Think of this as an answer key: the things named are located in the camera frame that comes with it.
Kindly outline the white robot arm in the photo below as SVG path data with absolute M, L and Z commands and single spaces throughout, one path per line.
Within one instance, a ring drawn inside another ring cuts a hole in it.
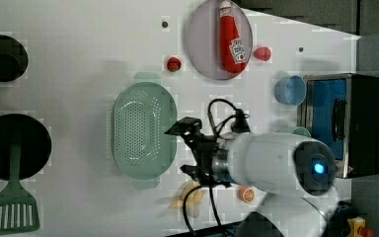
M 233 184 L 265 193 L 235 237 L 323 237 L 338 205 L 335 155 L 323 142 L 292 133 L 251 132 L 236 116 L 225 134 L 205 135 L 198 118 L 167 131 L 181 137 L 196 164 L 181 170 L 203 186 Z

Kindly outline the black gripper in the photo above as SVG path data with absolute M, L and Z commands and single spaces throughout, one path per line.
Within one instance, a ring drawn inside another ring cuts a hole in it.
M 197 132 L 202 128 L 199 118 L 185 117 L 176 121 L 165 134 L 184 135 L 187 134 L 187 146 L 196 162 L 195 166 L 183 165 L 181 171 L 190 176 L 193 180 L 202 185 L 216 187 L 223 185 L 230 188 L 229 182 L 220 180 L 218 175 L 213 171 L 213 157 L 218 151 L 218 142 L 215 135 L 205 135 Z

